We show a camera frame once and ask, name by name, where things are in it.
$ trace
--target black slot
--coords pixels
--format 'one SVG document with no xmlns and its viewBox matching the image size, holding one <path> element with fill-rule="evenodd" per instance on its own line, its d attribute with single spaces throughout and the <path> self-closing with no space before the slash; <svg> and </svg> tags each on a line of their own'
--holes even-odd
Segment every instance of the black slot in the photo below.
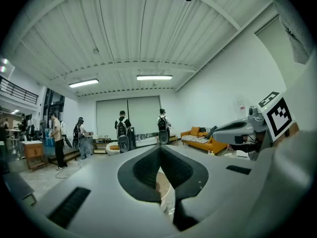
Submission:
<svg viewBox="0 0 317 238">
<path fill-rule="evenodd" d="M 226 169 L 237 172 L 237 173 L 245 174 L 245 175 L 248 175 L 251 172 L 251 169 L 238 167 L 238 166 L 234 166 L 234 165 L 230 165 L 230 166 L 226 167 Z"/>
<path fill-rule="evenodd" d="M 88 189 L 79 187 L 75 188 L 74 191 L 49 216 L 49 219 L 60 227 L 66 228 L 89 193 L 90 190 Z"/>
</svg>

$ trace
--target corrugated ceiling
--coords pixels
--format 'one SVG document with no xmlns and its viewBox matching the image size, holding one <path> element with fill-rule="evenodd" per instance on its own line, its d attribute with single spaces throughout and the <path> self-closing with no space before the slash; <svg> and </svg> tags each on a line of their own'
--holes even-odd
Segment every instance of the corrugated ceiling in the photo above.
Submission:
<svg viewBox="0 0 317 238">
<path fill-rule="evenodd" d="M 177 89 L 270 0 L 31 0 L 1 53 L 46 85 L 77 96 Z M 138 74 L 172 74 L 138 82 Z M 98 78 L 75 89 L 69 83 Z"/>
</svg>

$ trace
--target wooden cabinet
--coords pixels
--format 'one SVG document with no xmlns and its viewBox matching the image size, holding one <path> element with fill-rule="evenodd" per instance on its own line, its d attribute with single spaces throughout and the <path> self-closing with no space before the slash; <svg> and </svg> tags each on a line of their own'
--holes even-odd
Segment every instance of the wooden cabinet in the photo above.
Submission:
<svg viewBox="0 0 317 238">
<path fill-rule="evenodd" d="M 43 144 L 40 141 L 22 142 L 26 163 L 29 169 L 37 168 L 41 165 L 46 165 L 43 161 Z"/>
</svg>

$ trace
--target railing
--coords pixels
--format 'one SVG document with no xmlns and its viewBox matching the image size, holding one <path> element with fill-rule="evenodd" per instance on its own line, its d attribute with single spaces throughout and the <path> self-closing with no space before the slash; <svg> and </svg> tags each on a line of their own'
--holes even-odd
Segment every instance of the railing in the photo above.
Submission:
<svg viewBox="0 0 317 238">
<path fill-rule="evenodd" d="M 36 104 L 38 95 L 31 93 L 0 76 L 0 91 L 13 97 Z"/>
</svg>

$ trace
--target orange sofa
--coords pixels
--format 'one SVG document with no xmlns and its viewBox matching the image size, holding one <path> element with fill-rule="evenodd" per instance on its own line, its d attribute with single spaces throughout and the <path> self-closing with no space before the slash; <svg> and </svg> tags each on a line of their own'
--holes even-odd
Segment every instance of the orange sofa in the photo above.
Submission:
<svg viewBox="0 0 317 238">
<path fill-rule="evenodd" d="M 190 131 L 186 131 L 186 132 L 182 132 L 180 133 L 180 136 L 183 137 L 185 135 L 192 135 L 192 136 L 205 136 L 207 135 L 207 132 L 199 132 L 199 127 L 192 127 L 192 130 Z M 212 137 L 210 137 L 209 141 L 206 144 L 203 143 L 199 143 L 199 142 L 195 142 L 195 141 L 186 141 L 186 140 L 182 140 L 183 144 L 189 144 L 192 146 L 195 146 L 197 148 L 203 149 L 203 150 L 210 150 L 213 151 L 213 153 L 217 154 L 219 153 L 221 150 L 223 150 L 224 148 L 227 147 L 227 144 L 218 142 L 216 140 L 214 140 Z"/>
</svg>

